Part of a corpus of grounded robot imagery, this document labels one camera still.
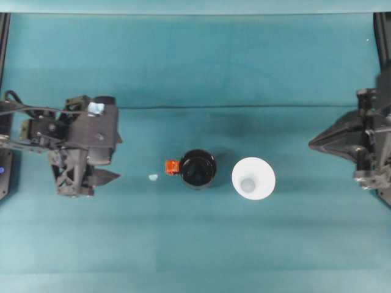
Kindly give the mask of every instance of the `black cup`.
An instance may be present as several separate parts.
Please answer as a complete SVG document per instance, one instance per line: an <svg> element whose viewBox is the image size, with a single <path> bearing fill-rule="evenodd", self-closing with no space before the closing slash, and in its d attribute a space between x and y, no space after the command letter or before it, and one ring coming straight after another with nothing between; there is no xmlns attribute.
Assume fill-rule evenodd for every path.
<svg viewBox="0 0 391 293"><path fill-rule="evenodd" d="M203 150L187 152L180 161L180 175L193 189L209 187L217 171L214 157Z"/></svg>

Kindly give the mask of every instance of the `metal frame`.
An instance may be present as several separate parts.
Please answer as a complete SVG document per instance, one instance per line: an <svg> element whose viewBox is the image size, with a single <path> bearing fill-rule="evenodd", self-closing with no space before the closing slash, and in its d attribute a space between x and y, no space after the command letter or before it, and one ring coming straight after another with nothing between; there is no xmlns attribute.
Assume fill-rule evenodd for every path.
<svg viewBox="0 0 391 293"><path fill-rule="evenodd" d="M11 14L0 13L0 89L2 84L2 74L4 71L5 52L7 51L10 19Z"/></svg>

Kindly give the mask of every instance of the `orange object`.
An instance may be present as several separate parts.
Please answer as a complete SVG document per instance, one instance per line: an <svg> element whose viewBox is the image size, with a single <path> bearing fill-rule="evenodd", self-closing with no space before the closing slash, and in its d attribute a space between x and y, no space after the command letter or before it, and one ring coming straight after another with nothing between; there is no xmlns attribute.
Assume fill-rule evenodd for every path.
<svg viewBox="0 0 391 293"><path fill-rule="evenodd" d="M179 174L179 164L180 162L175 160L166 161L166 173L171 176Z"/></svg>

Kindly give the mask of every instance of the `small white object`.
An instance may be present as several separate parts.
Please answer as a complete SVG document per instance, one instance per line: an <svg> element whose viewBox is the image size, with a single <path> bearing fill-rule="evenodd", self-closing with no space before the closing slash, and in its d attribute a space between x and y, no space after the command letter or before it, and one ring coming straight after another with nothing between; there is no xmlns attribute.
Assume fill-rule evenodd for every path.
<svg viewBox="0 0 391 293"><path fill-rule="evenodd" d="M88 104L88 116L93 117L92 114L101 115L104 111L104 104L91 102Z"/></svg>
<svg viewBox="0 0 391 293"><path fill-rule="evenodd" d="M262 200L274 191L276 174L263 159L247 157L234 166L232 184L242 197L249 200Z"/></svg>
<svg viewBox="0 0 391 293"><path fill-rule="evenodd" d="M148 176L150 181L156 181L159 178L159 175L157 174L151 174Z"/></svg>

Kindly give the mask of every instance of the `white cup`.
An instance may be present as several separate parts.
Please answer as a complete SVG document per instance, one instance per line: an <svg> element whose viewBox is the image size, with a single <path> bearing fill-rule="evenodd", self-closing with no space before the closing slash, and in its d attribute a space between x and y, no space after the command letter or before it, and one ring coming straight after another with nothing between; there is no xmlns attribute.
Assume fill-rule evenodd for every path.
<svg viewBox="0 0 391 293"><path fill-rule="evenodd" d="M274 191L276 174L263 159L246 157L234 166L232 184L242 197L249 200L262 200Z"/></svg>

